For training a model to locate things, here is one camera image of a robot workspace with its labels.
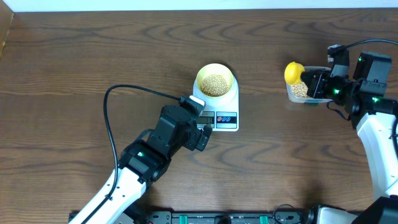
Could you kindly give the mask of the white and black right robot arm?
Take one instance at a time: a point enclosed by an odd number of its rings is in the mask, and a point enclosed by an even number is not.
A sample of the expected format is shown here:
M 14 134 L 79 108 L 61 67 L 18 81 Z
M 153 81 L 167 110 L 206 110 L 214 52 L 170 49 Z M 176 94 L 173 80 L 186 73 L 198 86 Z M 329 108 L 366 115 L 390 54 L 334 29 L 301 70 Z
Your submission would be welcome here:
M 315 223 L 397 223 L 397 101 L 384 97 L 392 60 L 387 55 L 361 52 L 349 80 L 346 56 L 333 60 L 332 70 L 300 72 L 307 95 L 343 106 L 366 153 L 374 201 L 359 214 L 327 205 L 314 213 Z

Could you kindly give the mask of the yellow measuring scoop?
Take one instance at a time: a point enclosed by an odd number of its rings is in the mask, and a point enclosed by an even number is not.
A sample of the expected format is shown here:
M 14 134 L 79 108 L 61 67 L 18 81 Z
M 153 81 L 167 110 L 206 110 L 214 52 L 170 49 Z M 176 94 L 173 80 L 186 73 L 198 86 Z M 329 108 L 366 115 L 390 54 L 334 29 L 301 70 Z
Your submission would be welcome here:
M 301 81 L 301 74 L 305 71 L 302 64 L 297 62 L 290 62 L 284 72 L 285 82 L 288 85 L 298 85 Z

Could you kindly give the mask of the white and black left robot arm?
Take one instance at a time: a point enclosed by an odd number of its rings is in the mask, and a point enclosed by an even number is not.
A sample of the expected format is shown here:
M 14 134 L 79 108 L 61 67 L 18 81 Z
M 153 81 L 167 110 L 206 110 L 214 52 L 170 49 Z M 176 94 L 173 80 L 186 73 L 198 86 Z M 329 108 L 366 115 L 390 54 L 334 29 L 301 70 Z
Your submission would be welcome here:
M 146 189 L 168 169 L 171 157 L 182 147 L 203 151 L 210 138 L 209 126 L 197 128 L 202 105 L 167 105 L 162 108 L 155 129 L 147 140 L 141 137 L 123 150 L 116 184 L 105 183 L 71 223 L 113 223 Z

